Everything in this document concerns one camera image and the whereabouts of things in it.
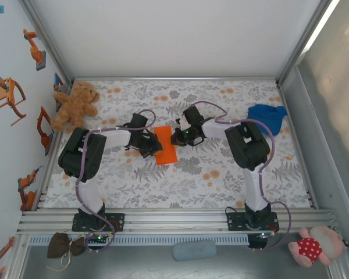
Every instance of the floral tablecloth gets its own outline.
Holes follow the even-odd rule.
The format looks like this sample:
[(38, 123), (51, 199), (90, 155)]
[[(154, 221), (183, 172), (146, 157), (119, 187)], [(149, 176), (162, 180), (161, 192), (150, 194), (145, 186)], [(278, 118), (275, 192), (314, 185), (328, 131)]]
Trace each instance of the floral tablecloth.
[[(155, 126), (170, 125), (174, 129), (175, 119), (195, 101), (217, 103), (229, 112), (228, 120), (246, 118), (248, 108), (256, 103), (282, 105), (273, 80), (117, 80), (91, 83), (101, 98), (95, 103), (98, 116), (85, 117), (89, 129), (129, 122), (132, 114), (142, 109), (155, 111)], [(199, 104), (197, 107), (204, 117), (221, 114), (209, 105)], [(58, 155), (69, 137), (69, 133), (63, 133)], [(307, 208), (307, 193), (286, 120), (275, 141), (275, 157), (264, 175), (266, 196), (271, 201), (283, 201), (292, 208)], [(227, 142), (207, 138), (199, 146), (178, 147), (176, 151), (177, 163), (157, 166), (155, 158), (143, 159), (137, 151), (125, 151), (122, 146), (106, 150), (97, 174), (99, 193), (106, 207), (243, 207), (244, 177)], [(44, 207), (79, 207), (75, 180), (66, 176), (55, 163)]]

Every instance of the orange foam piece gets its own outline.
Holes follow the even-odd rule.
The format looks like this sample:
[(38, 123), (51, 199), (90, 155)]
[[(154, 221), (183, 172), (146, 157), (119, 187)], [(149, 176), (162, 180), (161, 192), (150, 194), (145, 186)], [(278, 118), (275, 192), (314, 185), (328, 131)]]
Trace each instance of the orange foam piece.
[(154, 128), (154, 134), (158, 136), (159, 142), (162, 144), (163, 152), (155, 155), (156, 164), (171, 164), (178, 162), (176, 148), (170, 144), (170, 136), (172, 129), (170, 126), (160, 126)]

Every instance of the white wall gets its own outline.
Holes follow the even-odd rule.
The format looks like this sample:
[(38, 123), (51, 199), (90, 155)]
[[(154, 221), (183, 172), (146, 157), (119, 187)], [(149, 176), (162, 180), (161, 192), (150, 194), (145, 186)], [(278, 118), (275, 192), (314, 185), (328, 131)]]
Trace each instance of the white wall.
[[(4, 13), (0, 14), (0, 77), (11, 77), (22, 87), (26, 100), (18, 105), (27, 116), (10, 126), (17, 116), (6, 105), (0, 108), (0, 250), (17, 230), (20, 219), (21, 200), (17, 180), (30, 174), (39, 165), (47, 165), (44, 147), (37, 132), (37, 117), (43, 106), (50, 117), (55, 116), (55, 101), (52, 97), (56, 67), (47, 56), (46, 68), (36, 71), (30, 55), (30, 44), (23, 37), (23, 29), (33, 28), (18, 1), (0, 0)], [(42, 43), (35, 39), (39, 49)], [(20, 98), (15, 91), (16, 99)], [(46, 133), (51, 129), (43, 122)], [(34, 191), (41, 184), (45, 168), (38, 173), (31, 186)]]
[(74, 77), (278, 77), (320, 0), (31, 0)]

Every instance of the purple cable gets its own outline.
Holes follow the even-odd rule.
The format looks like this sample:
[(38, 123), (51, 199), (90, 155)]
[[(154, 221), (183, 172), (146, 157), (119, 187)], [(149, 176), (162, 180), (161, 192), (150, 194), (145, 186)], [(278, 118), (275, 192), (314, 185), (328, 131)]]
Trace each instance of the purple cable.
[(266, 168), (268, 166), (268, 164), (272, 161), (273, 157), (274, 157), (274, 152), (275, 152), (275, 141), (274, 141), (274, 136), (272, 134), (272, 132), (270, 131), (270, 129), (265, 125), (263, 124), (263, 122), (260, 122), (258, 120), (255, 120), (255, 119), (242, 119), (242, 120), (237, 120), (237, 121), (221, 121), (220, 118), (223, 118), (224, 116), (227, 115), (227, 111), (224, 110), (223, 108), (221, 108), (220, 106), (216, 105), (215, 103), (212, 103), (212, 102), (207, 102), (207, 101), (198, 101), (198, 102), (195, 102), (193, 103), (190, 107), (196, 105), (197, 103), (207, 103), (209, 105), (212, 105), (212, 106), (215, 106), (216, 108), (222, 110), (224, 112), (223, 115), (221, 116), (218, 116), (215, 118), (215, 123), (218, 123), (218, 124), (226, 124), (226, 125), (230, 125), (230, 124), (240, 124), (242, 122), (253, 122), (253, 123), (256, 123), (256, 124), (259, 124), (261, 125), (266, 131), (268, 131), (268, 134), (270, 136), (270, 139), (272, 141), (272, 153), (270, 154), (270, 158), (266, 161), (265, 164), (263, 164), (263, 166), (260, 168), (260, 170), (258, 171), (258, 174), (259, 174), (259, 184), (260, 184), (260, 192), (261, 192), (261, 196), (262, 198), (264, 199), (265, 202), (267, 203), (270, 203), (271, 205), (275, 205), (275, 204), (280, 204), (280, 205), (283, 205), (284, 208), (287, 210), (287, 214), (289, 216), (289, 226), (287, 228), (287, 231), (284, 235), (284, 237), (275, 245), (271, 246), (271, 247), (268, 247), (268, 248), (265, 248), (265, 249), (262, 249), (262, 251), (269, 251), (269, 250), (272, 250), (274, 248), (277, 248), (278, 246), (280, 246), (283, 241), (288, 237), (288, 234), (291, 230), (291, 223), (292, 223), (292, 218), (291, 218), (291, 212), (290, 212), (290, 209), (288, 208), (287, 205), (285, 205), (283, 202), (281, 201), (275, 201), (275, 202), (271, 202), (269, 201), (268, 199), (265, 198), (265, 194), (263, 193), (263, 188), (262, 188), (262, 171), (264, 170), (264, 168)]
[[(107, 220), (106, 218), (103, 218), (102, 216), (98, 215), (97, 213), (93, 212), (93, 210), (91, 210), (82, 200), (81, 196), (80, 196), (80, 193), (79, 193), (79, 183), (81, 181), (81, 179), (83, 178), (83, 175), (84, 175), (84, 165), (85, 165), (85, 162), (86, 162), (86, 152), (87, 152), (87, 143), (88, 143), (88, 139), (89, 139), (89, 136), (91, 134), (99, 134), (101, 132), (108, 132), (108, 131), (116, 131), (116, 130), (126, 130), (126, 131), (140, 131), (140, 130), (144, 130), (144, 129), (147, 129), (149, 127), (151, 127), (155, 121), (156, 121), (156, 114), (154, 111), (152, 111), (151, 109), (144, 109), (142, 111), (140, 111), (138, 114), (141, 114), (142, 112), (151, 112), (153, 115), (154, 115), (154, 119), (153, 121), (145, 126), (145, 127), (141, 127), (141, 128), (127, 128), (127, 127), (112, 127), (112, 128), (107, 128), (107, 129), (99, 129), (99, 130), (92, 130), (92, 131), (89, 131), (84, 139), (84, 144), (83, 144), (83, 153), (81, 155), (81, 167), (80, 167), (80, 175), (79, 175), (79, 178), (76, 180), (75, 182), (75, 189), (76, 189), (76, 196), (77, 196), (77, 199), (78, 201), (81, 203), (81, 205), (89, 212), (91, 213), (92, 215), (98, 217), (99, 219), (101, 219), (102, 221), (104, 221), (110, 228), (111, 228), (111, 231), (112, 231), (112, 238), (110, 239), (109, 243), (107, 243), (103, 248), (101, 249), (98, 249), (98, 250), (95, 250), (96, 253), (99, 253), (99, 251), (103, 251), (105, 250), (106, 248), (108, 248), (108, 246), (110, 246), (110, 244), (114, 241), (115, 239), (115, 229), (113, 227), (113, 225), (110, 223), (109, 220)], [(88, 246), (88, 240), (90, 239), (91, 237), (86, 237), (86, 247), (90, 250), (90, 252), (92, 251), (92, 249)]]

